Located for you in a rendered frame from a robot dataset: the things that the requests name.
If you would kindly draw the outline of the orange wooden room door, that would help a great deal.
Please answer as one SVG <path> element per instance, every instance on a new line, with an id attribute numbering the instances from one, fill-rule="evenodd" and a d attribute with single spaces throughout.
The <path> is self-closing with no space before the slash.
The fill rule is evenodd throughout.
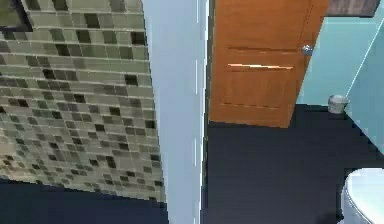
<path id="1" fill-rule="evenodd" d="M 289 126 L 329 0 L 215 0 L 209 119 Z"/>

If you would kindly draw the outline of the grey metal bin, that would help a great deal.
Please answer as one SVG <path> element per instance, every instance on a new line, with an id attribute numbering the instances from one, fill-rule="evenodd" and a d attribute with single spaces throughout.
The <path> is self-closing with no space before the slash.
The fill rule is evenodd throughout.
<path id="1" fill-rule="evenodd" d="M 328 111 L 332 114 L 342 114 L 349 103 L 343 95 L 331 95 L 328 99 Z"/>

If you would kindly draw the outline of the dark framed wall picture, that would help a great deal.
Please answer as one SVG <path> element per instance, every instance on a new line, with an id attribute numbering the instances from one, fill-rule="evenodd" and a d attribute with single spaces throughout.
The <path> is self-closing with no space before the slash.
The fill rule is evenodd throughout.
<path id="1" fill-rule="evenodd" d="M 330 0 L 327 17 L 372 18 L 381 0 Z"/>

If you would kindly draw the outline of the white toilet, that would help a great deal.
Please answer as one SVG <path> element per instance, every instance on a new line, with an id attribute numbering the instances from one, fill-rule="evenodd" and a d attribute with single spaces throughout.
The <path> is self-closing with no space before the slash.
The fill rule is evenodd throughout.
<path id="1" fill-rule="evenodd" d="M 337 224 L 384 224 L 384 169 L 351 172 L 342 188 L 341 210 Z"/>

